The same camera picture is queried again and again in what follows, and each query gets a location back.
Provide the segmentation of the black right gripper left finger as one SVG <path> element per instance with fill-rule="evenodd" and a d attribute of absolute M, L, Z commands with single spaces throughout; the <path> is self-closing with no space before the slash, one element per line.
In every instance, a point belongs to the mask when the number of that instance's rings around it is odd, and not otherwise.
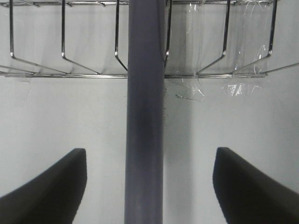
<path fill-rule="evenodd" d="M 29 182 L 1 196 L 0 222 L 71 224 L 86 184 L 86 150 L 75 148 Z"/>

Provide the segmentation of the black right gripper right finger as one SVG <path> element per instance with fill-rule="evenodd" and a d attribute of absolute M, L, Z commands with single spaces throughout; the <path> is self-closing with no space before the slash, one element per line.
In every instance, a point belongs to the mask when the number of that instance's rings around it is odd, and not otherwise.
<path fill-rule="evenodd" d="M 219 147 L 213 187 L 228 224 L 297 224 L 299 195 L 228 147 Z"/>

